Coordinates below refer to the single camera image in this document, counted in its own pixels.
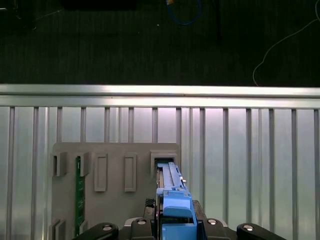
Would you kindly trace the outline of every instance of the green circuit board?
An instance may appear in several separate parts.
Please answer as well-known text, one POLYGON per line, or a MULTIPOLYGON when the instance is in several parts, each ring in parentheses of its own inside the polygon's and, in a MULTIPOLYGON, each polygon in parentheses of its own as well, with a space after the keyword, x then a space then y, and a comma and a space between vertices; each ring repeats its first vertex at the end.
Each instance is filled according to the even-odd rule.
POLYGON ((81 158, 75 158, 75 220, 74 236, 80 235, 80 226, 85 221, 85 177, 81 176, 81 158))

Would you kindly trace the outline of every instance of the metal screw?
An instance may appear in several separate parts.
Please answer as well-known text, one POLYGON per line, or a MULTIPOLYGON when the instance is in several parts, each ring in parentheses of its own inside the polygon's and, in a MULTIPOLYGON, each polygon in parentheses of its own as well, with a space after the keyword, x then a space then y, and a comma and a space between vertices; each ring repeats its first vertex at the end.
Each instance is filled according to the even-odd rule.
POLYGON ((140 220, 138 220, 137 222, 138 222, 138 224, 140 224, 140 225, 143 225, 143 224, 146 224, 146 223, 147 223, 146 220, 143 220, 143 219, 140 219, 140 220))
POLYGON ((250 225, 244 225, 243 228, 248 230, 249 232, 254 230, 253 226, 250 226, 250 225))
POLYGON ((112 227, 110 225, 105 225, 102 230, 103 231, 110 231, 112 229, 112 227))
POLYGON ((216 220, 213 220, 213 219, 209 219, 209 220, 208 220, 208 223, 210 223, 211 225, 216 225, 216 224, 217 224, 217 221, 216 221, 216 220))

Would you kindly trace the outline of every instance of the blue cable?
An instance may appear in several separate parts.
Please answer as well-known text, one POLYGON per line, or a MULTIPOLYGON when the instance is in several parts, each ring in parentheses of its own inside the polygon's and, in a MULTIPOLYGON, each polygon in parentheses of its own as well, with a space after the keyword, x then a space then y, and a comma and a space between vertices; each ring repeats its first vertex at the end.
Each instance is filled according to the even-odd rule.
POLYGON ((167 1, 166 1, 166 7, 168 8, 168 12, 169 12, 169 15, 170 15, 170 17, 172 18, 172 20, 176 23, 176 24, 179 24, 179 25, 190 25, 190 24, 192 24, 192 23, 194 23, 198 18, 200 18, 200 16, 201 16, 201 13, 202 13, 202 8, 201 8, 201 2, 200 2, 201 0, 196 0, 196 2, 197 2, 197 5, 198 5, 198 15, 194 18, 194 19, 192 19, 191 21, 188 21, 188 22, 181 22, 181 21, 179 21, 174 15, 173 15, 173 13, 172 13, 172 11, 171 11, 171 9, 170 9, 170 7, 169 7, 169 4, 167 3, 167 1))

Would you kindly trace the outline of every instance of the gray plastic holder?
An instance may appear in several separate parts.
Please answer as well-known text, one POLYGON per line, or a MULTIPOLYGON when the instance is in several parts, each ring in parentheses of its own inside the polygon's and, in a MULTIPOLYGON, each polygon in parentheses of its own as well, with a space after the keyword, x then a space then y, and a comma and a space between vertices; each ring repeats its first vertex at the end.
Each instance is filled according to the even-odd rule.
POLYGON ((181 169, 175 143, 56 143, 51 155, 52 240, 75 234, 76 158, 85 177, 84 222, 80 233, 110 222, 122 228, 126 220, 142 217, 146 198, 156 198, 157 161, 173 161, 181 169))

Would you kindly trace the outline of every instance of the corrugated metal panel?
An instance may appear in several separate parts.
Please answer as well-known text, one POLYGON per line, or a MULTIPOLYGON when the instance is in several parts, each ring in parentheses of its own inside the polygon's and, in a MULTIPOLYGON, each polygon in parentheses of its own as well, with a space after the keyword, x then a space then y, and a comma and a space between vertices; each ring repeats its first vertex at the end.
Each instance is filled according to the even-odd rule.
POLYGON ((178 143, 183 177, 208 216, 320 239, 320 92, 41 89, 0 97, 0 239, 47 239, 47 159, 56 142, 85 141, 178 143))

